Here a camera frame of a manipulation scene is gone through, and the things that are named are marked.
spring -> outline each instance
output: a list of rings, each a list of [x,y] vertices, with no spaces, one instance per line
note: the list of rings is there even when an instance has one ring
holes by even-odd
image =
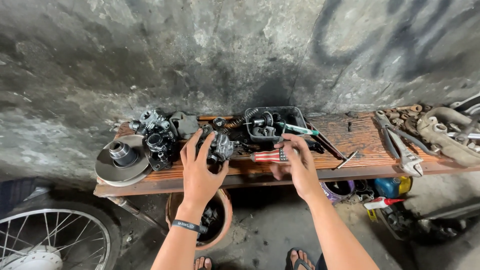
[[[239,127],[244,121],[249,120],[254,114],[258,112],[258,108],[254,108],[251,111],[249,111],[245,116],[242,116],[240,118],[234,119],[231,123],[225,124],[225,129],[230,130],[234,127]]]

metal disc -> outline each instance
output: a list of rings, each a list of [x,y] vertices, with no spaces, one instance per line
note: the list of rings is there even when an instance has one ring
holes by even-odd
[[[143,176],[145,169],[149,166],[142,145],[143,138],[142,135],[127,135],[115,140],[128,144],[138,153],[137,161],[127,168],[119,168],[113,164],[113,159],[108,151],[111,142],[107,144],[96,158],[95,173],[97,176],[105,182],[123,182],[133,178],[138,179],[139,175]]]
[[[124,187],[124,186],[128,186],[128,185],[131,185],[131,184],[134,184],[134,183],[137,183],[139,182],[140,180],[142,180],[143,178],[145,178],[147,175],[150,174],[150,172],[152,171],[152,167],[151,166],[148,166],[145,171],[143,171],[141,174],[133,177],[132,179],[129,179],[129,180],[125,180],[125,181],[121,181],[121,182],[110,182],[110,181],[106,181],[103,179],[103,181],[110,185],[110,186],[115,186],[115,187]]]

hand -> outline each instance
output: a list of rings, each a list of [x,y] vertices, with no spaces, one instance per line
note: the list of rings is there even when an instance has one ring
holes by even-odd
[[[297,193],[307,202],[310,198],[324,196],[322,187],[318,182],[312,153],[305,140],[289,133],[283,133],[282,137],[289,141],[277,143],[274,147],[277,149],[283,148],[289,163],[273,163],[270,166],[273,176],[277,180],[281,180],[286,173],[290,173]],[[299,155],[293,151],[294,148],[299,151]]]
[[[210,144],[215,138],[213,132],[207,136],[198,152],[198,157],[195,158],[196,146],[201,134],[202,130],[199,129],[190,138],[180,151],[180,157],[183,163],[184,197],[182,203],[200,207],[203,211],[208,201],[222,185],[228,173],[228,160],[223,163],[222,169],[218,174],[213,174],[208,170],[207,155]]]

table leg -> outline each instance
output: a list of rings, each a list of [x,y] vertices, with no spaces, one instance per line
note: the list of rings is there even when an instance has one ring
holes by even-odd
[[[149,225],[153,227],[157,227],[161,230],[163,235],[167,235],[168,229],[164,228],[160,223],[154,220],[149,215],[140,211],[138,207],[136,207],[129,199],[120,196],[120,197],[107,197],[109,200],[114,202],[116,205],[122,207],[123,209],[129,211],[132,215],[136,216],[137,218],[147,222]]]

purple bucket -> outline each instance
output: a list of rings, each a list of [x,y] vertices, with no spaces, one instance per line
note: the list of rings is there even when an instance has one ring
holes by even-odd
[[[355,191],[355,184],[352,180],[320,182],[320,186],[322,186],[325,195],[327,195],[327,198],[332,204],[350,198],[353,191]]]

